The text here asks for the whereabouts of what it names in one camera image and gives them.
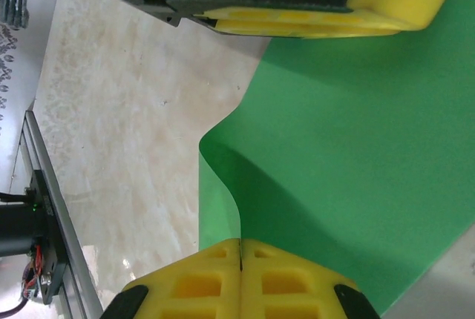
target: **yellow foam block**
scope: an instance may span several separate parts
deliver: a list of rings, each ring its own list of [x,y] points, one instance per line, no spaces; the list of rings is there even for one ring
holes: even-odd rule
[[[148,294],[135,319],[347,319],[344,276],[255,240],[225,240],[129,283]]]
[[[255,36],[329,38],[383,36],[421,30],[444,0],[347,0],[351,12],[224,7],[200,15],[216,20],[215,30]]]

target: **black cable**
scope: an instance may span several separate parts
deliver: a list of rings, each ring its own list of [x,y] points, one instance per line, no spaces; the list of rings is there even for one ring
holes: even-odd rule
[[[18,306],[16,306],[15,308],[7,310],[6,312],[0,312],[0,319],[9,318],[9,317],[15,315],[20,310],[22,310],[24,308],[24,306],[27,305],[27,303],[28,303],[28,299],[27,298],[22,298],[21,303]]]
[[[0,202],[3,203],[31,203],[33,199],[31,195],[23,194],[7,194],[0,192]]]

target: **white wall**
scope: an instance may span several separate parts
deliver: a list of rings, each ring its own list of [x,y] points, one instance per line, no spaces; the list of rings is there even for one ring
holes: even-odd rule
[[[30,25],[0,27],[0,191],[9,191],[24,112],[34,100],[56,0],[27,0]]]

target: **green foam sheet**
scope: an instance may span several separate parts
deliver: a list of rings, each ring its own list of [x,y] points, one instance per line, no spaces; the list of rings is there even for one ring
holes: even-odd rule
[[[200,143],[200,247],[251,237],[384,312],[475,220],[475,4],[426,30],[273,39]]]

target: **beige floor tile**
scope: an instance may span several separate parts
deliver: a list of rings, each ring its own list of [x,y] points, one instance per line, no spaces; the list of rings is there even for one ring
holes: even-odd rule
[[[267,42],[58,0],[34,111],[103,306],[197,251],[198,142]]]

